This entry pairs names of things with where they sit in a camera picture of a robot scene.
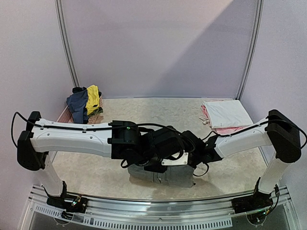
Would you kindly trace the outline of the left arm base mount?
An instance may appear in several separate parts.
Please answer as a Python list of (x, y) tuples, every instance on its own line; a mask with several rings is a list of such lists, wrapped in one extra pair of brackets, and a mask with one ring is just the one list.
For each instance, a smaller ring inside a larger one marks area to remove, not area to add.
[(89, 199), (81, 194), (69, 195), (67, 193), (67, 185), (65, 181), (62, 181), (62, 185), (62, 191), (59, 196), (50, 195), (46, 189), (44, 189), (48, 196), (47, 204), (64, 209), (69, 213), (85, 213), (88, 207)]

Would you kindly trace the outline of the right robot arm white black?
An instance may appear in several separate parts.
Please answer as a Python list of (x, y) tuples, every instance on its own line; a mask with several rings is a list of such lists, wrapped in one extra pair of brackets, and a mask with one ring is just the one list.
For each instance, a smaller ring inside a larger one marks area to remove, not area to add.
[(274, 156), (248, 199), (248, 205), (258, 209), (266, 202), (287, 167), (300, 159), (305, 146), (301, 143), (301, 136), (306, 136), (306, 133), (278, 110), (270, 110), (266, 118), (232, 134), (209, 134), (201, 139), (191, 132), (184, 132), (184, 136), (193, 144), (187, 161), (191, 167), (220, 161), (242, 151), (272, 146)]

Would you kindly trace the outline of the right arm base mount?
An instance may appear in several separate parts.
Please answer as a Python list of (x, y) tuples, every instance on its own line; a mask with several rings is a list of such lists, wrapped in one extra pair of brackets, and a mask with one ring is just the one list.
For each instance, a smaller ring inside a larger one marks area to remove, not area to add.
[(231, 200), (232, 208), (235, 213), (238, 214), (269, 207), (268, 210), (264, 211), (264, 215), (268, 215), (276, 208), (279, 200), (279, 187), (275, 185), (274, 189), (275, 192), (277, 192), (276, 204), (273, 203), (272, 192), (269, 192), (268, 194), (261, 192), (259, 190), (259, 183), (256, 183), (252, 195), (238, 197)]

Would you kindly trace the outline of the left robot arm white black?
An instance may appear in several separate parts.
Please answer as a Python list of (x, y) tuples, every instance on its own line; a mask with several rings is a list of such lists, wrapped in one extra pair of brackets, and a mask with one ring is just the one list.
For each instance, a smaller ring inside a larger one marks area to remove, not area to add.
[(47, 196), (61, 208), (71, 204), (71, 197), (52, 165), (51, 151), (93, 154), (121, 160), (122, 168), (138, 165), (154, 172), (187, 163), (183, 134), (171, 126), (155, 123), (118, 120), (96, 125), (58, 123), (33, 111), (14, 145), (18, 163), (37, 175)]

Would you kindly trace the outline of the grey blue button shirt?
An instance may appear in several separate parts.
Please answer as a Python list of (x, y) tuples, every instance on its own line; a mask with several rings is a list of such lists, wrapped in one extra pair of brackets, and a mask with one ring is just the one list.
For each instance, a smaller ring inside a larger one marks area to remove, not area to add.
[(164, 173), (145, 171), (143, 167), (132, 165), (128, 173), (135, 178), (171, 187), (191, 188), (194, 185), (194, 168), (189, 165), (170, 166)]

